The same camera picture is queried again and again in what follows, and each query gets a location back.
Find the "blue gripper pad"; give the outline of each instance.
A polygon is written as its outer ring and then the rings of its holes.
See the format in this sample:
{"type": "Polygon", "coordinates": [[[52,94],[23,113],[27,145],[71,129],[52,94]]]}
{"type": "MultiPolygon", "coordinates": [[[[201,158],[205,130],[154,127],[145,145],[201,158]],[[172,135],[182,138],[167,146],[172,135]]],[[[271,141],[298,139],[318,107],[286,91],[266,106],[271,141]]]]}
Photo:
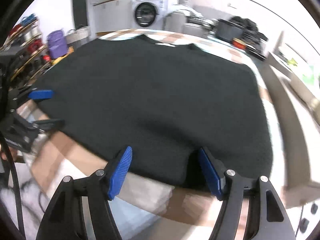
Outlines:
{"type": "Polygon", "coordinates": [[[199,149],[198,161],[211,194],[215,195],[218,200],[222,200],[225,190],[225,177],[223,171],[217,171],[213,166],[217,160],[215,160],[210,151],[204,147],[199,149]]]}
{"type": "Polygon", "coordinates": [[[28,95],[30,99],[49,99],[52,98],[52,96],[52,90],[34,90],[28,95]]]}
{"type": "Polygon", "coordinates": [[[128,146],[110,177],[108,190],[108,197],[110,200],[114,199],[115,196],[120,193],[124,178],[128,173],[131,160],[132,148],[128,146]]]}

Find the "purple container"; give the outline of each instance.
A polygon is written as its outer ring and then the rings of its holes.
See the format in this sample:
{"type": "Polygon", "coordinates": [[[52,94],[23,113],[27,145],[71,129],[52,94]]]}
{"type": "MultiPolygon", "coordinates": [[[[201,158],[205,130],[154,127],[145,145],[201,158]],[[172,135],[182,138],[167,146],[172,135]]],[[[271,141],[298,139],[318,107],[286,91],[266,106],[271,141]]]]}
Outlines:
{"type": "Polygon", "coordinates": [[[67,41],[63,36],[62,30],[58,30],[50,33],[47,36],[47,41],[48,41],[50,57],[52,59],[62,57],[68,53],[67,41]]]}

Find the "wooden table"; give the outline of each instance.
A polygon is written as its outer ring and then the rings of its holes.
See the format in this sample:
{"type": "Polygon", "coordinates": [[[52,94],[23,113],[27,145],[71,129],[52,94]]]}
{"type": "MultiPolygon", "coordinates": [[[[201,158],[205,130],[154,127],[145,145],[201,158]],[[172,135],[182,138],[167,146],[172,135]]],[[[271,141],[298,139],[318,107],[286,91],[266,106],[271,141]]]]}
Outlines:
{"type": "MultiPolygon", "coordinates": [[[[282,198],[284,155],[281,133],[268,90],[252,60],[244,53],[223,44],[167,31],[121,30],[109,33],[100,39],[125,40],[143,33],[152,39],[175,45],[195,43],[208,53],[236,63],[246,64],[253,70],[271,135],[273,164],[269,179],[282,198]]],[[[20,114],[30,122],[35,119],[47,119],[47,116],[36,107],[33,101],[23,105],[20,108],[20,114]]],[[[37,157],[25,153],[23,155],[36,181],[49,197],[52,197],[64,176],[70,175],[74,179],[89,176],[107,164],[105,160],[95,156],[62,132],[55,133],[44,144],[37,157]]],[[[126,176],[118,198],[160,219],[152,233],[146,237],[147,239],[198,239],[199,235],[207,239],[221,207],[221,202],[208,193],[170,186],[133,173],[128,173],[126,176]]],[[[243,237],[247,210],[248,202],[244,201],[236,239],[243,237]]]]}

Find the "black t-shirt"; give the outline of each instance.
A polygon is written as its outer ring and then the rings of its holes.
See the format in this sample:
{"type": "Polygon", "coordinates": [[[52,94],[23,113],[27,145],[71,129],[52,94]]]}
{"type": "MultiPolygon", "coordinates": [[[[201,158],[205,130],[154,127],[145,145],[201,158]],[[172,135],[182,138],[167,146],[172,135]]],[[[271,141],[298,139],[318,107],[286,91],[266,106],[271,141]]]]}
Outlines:
{"type": "Polygon", "coordinates": [[[194,44],[159,43],[141,35],[83,45],[36,81],[55,93],[38,106],[106,160],[130,145],[130,171],[164,183],[202,186],[201,146],[242,176],[269,176],[272,149],[252,70],[194,44]]]}

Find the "white cabinet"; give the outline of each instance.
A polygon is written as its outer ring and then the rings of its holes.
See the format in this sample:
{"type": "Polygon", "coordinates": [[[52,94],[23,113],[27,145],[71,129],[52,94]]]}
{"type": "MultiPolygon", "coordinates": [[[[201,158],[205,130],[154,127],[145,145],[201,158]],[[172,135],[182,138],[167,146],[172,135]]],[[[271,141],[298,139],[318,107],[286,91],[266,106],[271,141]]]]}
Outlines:
{"type": "Polygon", "coordinates": [[[114,0],[94,6],[96,32],[132,28],[132,0],[114,0]]]}

